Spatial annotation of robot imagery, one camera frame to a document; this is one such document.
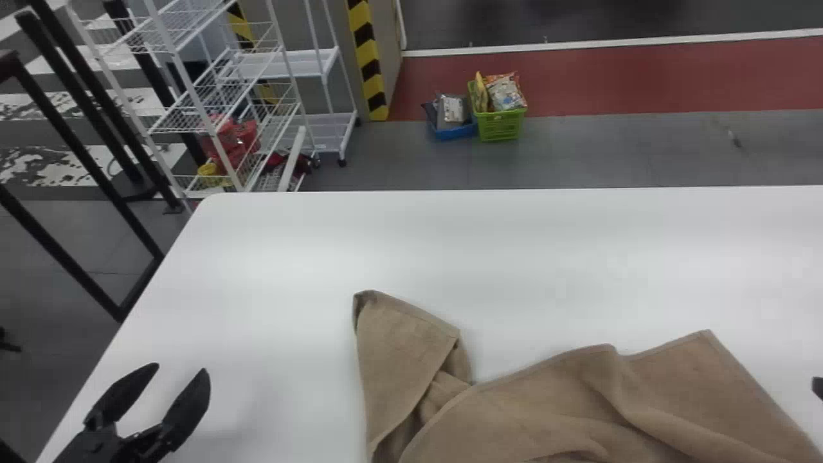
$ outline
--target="blue basket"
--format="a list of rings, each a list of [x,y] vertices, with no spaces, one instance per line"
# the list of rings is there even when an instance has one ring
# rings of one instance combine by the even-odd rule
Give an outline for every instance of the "blue basket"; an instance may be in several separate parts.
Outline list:
[[[425,119],[429,121],[429,127],[435,133],[435,138],[438,140],[454,140],[455,138],[473,137],[477,133],[477,118],[472,112],[472,122],[470,124],[461,125],[453,129],[437,129],[437,109],[431,101],[421,105],[425,111]]]

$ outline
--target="yellow item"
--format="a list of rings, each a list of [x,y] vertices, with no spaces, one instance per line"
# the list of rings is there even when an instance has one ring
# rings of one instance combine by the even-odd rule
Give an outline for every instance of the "yellow item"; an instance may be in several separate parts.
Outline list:
[[[202,166],[198,167],[198,175],[218,175],[217,174],[217,164],[212,162],[207,162]]]
[[[480,75],[480,71],[477,71],[474,75],[474,82],[477,83],[477,100],[475,101],[476,106],[474,112],[486,113],[489,110],[489,92],[486,90],[486,84],[483,82],[483,76]]]

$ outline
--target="black metal frame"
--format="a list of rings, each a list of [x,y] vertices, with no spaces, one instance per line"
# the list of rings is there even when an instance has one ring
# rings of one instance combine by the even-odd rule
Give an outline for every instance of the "black metal frame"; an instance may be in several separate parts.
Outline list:
[[[33,1],[35,3],[45,4],[45,0]],[[120,34],[125,35],[130,30],[134,29],[134,23],[128,15],[128,10],[126,9],[126,5],[123,3],[123,0],[104,0],[103,8],[105,8],[106,12],[109,13],[109,16],[111,16],[112,19],[118,20],[116,21],[115,26],[120,31]],[[134,53],[134,49],[139,48],[140,45],[143,45],[143,42],[138,34],[135,35],[133,43],[129,45],[132,47],[134,59],[137,61],[137,65],[140,66],[140,69],[142,69],[143,74],[146,75],[146,80],[149,81],[151,88],[154,89],[160,103],[164,107],[169,108],[174,104],[174,96],[171,94],[171,91],[169,91],[169,84],[166,83],[163,78],[163,74],[160,73],[160,69],[157,68],[150,55],[145,53]],[[206,161],[208,161],[208,157],[203,152],[200,142],[195,135],[192,133],[181,133],[180,139],[186,145],[188,154],[192,157],[192,159],[194,159],[195,164],[202,166],[206,163]]]
[[[100,287],[97,282],[77,263],[74,258],[43,228],[42,225],[23,207],[5,186],[0,185],[0,205],[2,205],[25,229],[34,237],[46,251],[91,295],[112,318],[122,323],[131,311],[134,303],[146,288],[149,280],[154,275],[165,255],[154,239],[151,238],[148,230],[140,223],[134,215],[132,209],[128,207],[125,200],[117,192],[103,171],[97,166],[95,159],[86,150],[86,147],[77,138],[77,135],[68,126],[54,105],[37,84],[37,81],[26,71],[26,67],[20,61],[16,51],[0,50],[0,83],[9,78],[16,78],[21,86],[26,90],[34,103],[43,111],[46,119],[54,126],[63,141],[77,156],[77,159],[86,168],[91,178],[97,183],[109,201],[114,205],[123,220],[131,227],[132,232],[137,235],[140,242],[151,253],[152,260],[137,283],[123,302],[117,304]]]
[[[74,40],[63,28],[63,25],[60,24],[57,15],[52,11],[46,0],[29,0],[29,4],[35,10],[37,16],[31,12],[19,13],[16,15],[17,23],[35,44],[46,62],[49,63],[49,66],[51,66],[54,70],[54,73],[58,76],[63,86],[66,87],[66,90],[72,96],[72,99],[74,99],[77,105],[80,106],[83,113],[100,135],[100,138],[103,139],[106,146],[112,152],[114,159],[117,160],[123,168],[123,173],[133,183],[138,184],[144,181],[140,171],[132,164],[132,160],[129,159],[128,154],[123,149],[123,145],[120,144],[117,137],[115,137],[114,132],[97,111],[97,108],[91,101],[91,98],[89,98],[83,91],[80,82],[77,81],[71,70],[63,61],[63,58],[55,49],[54,44],[49,39],[49,35],[54,38],[54,42],[56,42],[63,51],[63,54],[68,59],[68,62],[72,64],[74,69],[77,71],[77,74],[80,76],[80,79],[86,84],[86,87],[88,87],[95,100],[97,100],[100,104],[100,108],[106,114],[109,121],[111,121],[111,124],[117,130],[126,145],[128,145],[129,150],[137,159],[140,167],[149,177],[151,183],[155,186],[155,189],[162,195],[163,200],[169,205],[169,212],[182,212],[183,205],[180,202],[180,199],[178,199],[171,191],[171,188],[167,183],[167,179],[162,173],[160,173],[155,163],[151,161],[151,157],[146,153],[142,143],[140,143],[132,128],[123,118],[123,115],[120,113],[120,109],[112,101],[111,97],[100,83],[100,80],[97,79],[94,71],[91,70],[91,67],[89,67],[89,64],[86,62],[86,59],[83,58],[79,51],[77,51],[77,47],[74,45]],[[148,192],[149,197],[153,194],[154,191]]]

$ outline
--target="brown towel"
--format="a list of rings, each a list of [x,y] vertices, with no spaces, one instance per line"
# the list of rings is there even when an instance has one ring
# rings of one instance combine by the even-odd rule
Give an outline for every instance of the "brown towel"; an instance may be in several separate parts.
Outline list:
[[[710,331],[631,356],[582,348],[470,385],[456,328],[355,295],[374,463],[823,463]]]

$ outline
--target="gray floor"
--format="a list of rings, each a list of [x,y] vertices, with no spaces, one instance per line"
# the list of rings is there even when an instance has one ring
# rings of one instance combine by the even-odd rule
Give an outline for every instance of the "gray floor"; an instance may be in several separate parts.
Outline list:
[[[526,118],[520,140],[481,143],[436,141],[422,122],[367,124],[350,165],[305,189],[820,184],[820,127],[823,110]]]
[[[522,139],[435,141],[423,123],[366,124],[305,189],[592,188],[823,184],[823,110],[526,119]],[[729,130],[740,139],[738,148]],[[149,261],[112,206],[26,206],[120,298]],[[184,217],[133,205],[164,249]],[[117,325],[0,210],[0,325],[22,355],[0,352],[0,438],[33,461]]]

